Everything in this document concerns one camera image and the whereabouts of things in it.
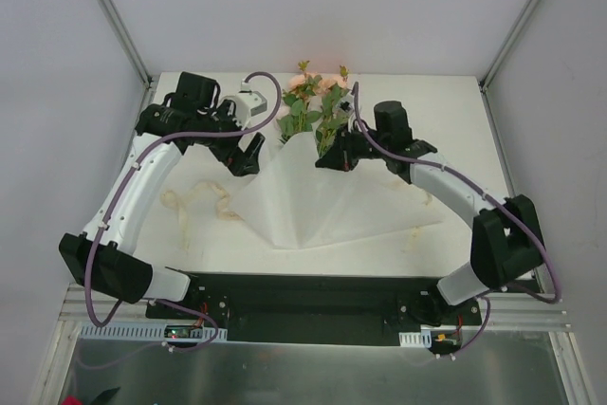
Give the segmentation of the pink flowers with green leaves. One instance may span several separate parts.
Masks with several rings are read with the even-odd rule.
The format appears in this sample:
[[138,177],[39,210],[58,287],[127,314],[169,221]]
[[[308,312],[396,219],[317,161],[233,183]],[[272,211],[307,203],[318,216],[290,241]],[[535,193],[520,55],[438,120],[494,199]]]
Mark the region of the pink flowers with green leaves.
[[351,94],[350,71],[341,65],[337,74],[323,75],[311,71],[308,60],[299,61],[297,67],[299,72],[282,91],[275,124],[282,144],[300,133],[312,133],[321,157],[332,145],[338,129],[351,118],[337,112],[338,102]]

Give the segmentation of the white wrapping paper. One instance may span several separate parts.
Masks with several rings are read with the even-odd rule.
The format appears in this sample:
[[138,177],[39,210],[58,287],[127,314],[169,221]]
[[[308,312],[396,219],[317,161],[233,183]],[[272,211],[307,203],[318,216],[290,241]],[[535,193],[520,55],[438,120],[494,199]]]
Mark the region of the white wrapping paper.
[[278,249],[324,247],[444,221],[423,191],[404,183],[389,187],[360,167],[320,169],[316,158],[312,135],[294,136],[236,192],[231,210]]

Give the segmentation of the cream ribbon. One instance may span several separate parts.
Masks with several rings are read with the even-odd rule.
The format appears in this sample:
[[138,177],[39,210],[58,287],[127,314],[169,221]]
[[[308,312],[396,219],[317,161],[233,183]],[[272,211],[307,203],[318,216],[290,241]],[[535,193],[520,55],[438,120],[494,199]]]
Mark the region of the cream ribbon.
[[442,221],[427,196],[361,177],[341,184],[326,176],[308,189],[258,177],[234,194],[215,181],[199,181],[185,193],[167,189],[159,197],[160,204],[176,214],[183,249],[190,247],[194,231],[201,227],[193,220],[193,208],[210,193],[216,196],[217,219],[242,221],[277,249],[328,247]]

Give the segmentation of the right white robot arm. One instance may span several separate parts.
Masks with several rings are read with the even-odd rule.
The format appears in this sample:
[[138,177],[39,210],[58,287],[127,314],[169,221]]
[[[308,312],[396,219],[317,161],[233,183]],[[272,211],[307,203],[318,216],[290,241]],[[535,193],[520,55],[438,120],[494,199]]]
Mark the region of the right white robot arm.
[[358,123],[339,128],[316,165],[349,172],[362,159],[381,159],[391,173],[436,197],[470,227],[469,260],[430,291],[427,312],[434,322],[451,322],[463,302],[543,264],[539,220],[528,197],[490,198],[478,184],[457,174],[434,146],[414,138],[400,102],[380,102],[374,117],[373,129]]

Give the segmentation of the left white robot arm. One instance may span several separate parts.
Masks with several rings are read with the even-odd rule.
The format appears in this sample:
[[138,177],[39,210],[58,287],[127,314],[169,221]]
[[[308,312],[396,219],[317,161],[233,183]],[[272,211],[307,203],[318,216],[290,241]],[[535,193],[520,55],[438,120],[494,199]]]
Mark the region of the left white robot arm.
[[267,105],[248,80],[235,94],[222,96],[218,81],[181,73],[175,91],[139,115],[129,157],[95,217],[82,233],[67,233],[59,244],[76,283],[129,304],[168,300],[178,318],[193,317],[201,298],[191,289],[191,278],[136,258],[138,235],[166,177],[188,148],[208,148],[234,176],[258,173],[264,136],[255,134],[246,149],[239,141]]

